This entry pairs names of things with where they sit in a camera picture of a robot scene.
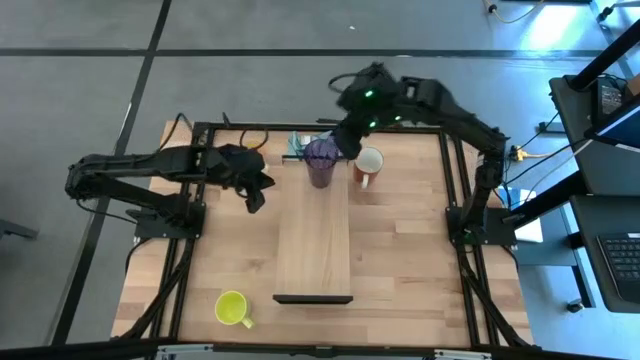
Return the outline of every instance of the yellow cup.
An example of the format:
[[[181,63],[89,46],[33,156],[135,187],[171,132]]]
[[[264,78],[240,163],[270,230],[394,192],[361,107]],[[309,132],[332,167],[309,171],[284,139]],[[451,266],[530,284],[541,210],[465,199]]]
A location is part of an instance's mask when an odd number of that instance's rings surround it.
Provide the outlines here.
[[[225,325],[242,323],[251,329],[253,321],[249,319],[249,301],[237,291],[227,291],[216,301],[216,318]]]

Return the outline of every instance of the black desk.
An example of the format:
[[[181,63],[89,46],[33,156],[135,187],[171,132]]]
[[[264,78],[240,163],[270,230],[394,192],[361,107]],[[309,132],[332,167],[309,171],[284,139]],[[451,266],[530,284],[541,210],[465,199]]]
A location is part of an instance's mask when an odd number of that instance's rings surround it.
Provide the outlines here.
[[[640,233],[640,198],[572,196],[571,207],[605,306],[613,312],[640,313],[640,304],[618,297],[596,240],[596,236],[604,234]]]
[[[591,126],[590,93],[570,89],[563,78],[551,79],[549,84],[569,141],[583,139],[585,130]],[[566,203],[571,195],[640,196],[639,153],[594,141],[576,156],[576,162],[578,171],[513,210],[514,214],[524,215],[516,222],[517,227]]]

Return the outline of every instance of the wooden tabletop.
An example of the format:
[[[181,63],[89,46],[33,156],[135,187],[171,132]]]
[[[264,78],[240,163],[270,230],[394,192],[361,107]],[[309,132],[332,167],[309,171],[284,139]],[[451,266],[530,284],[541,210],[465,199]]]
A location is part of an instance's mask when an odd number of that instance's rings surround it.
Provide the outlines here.
[[[353,182],[348,189],[351,303],[281,305],[272,299],[282,213],[281,155],[289,134],[271,131],[261,149],[276,185],[264,191],[266,204],[256,214],[247,213],[243,199],[234,191],[206,188],[205,228],[193,254],[179,338],[265,344],[469,346],[460,275],[445,223],[447,195],[437,135],[376,133],[363,139],[382,152],[384,167],[368,189],[361,190]],[[237,144],[239,138],[240,131],[217,131],[214,143]],[[262,132],[249,132],[245,140],[262,138]],[[167,146],[186,145],[189,139],[188,129],[180,124]],[[469,174],[473,174],[475,151],[466,144],[464,148]],[[452,143],[449,149],[461,200]],[[150,185],[160,193],[178,192],[179,188],[179,184],[157,178]],[[155,296],[167,243],[151,240],[132,256],[113,335],[128,330]],[[483,249],[494,302],[520,336],[532,341],[512,258],[497,246]],[[251,302],[251,318],[256,323],[251,330],[216,320],[214,305],[226,290],[240,291]],[[168,332],[172,302],[167,303],[162,334]],[[477,298],[475,303],[480,337],[487,343],[482,307]]]

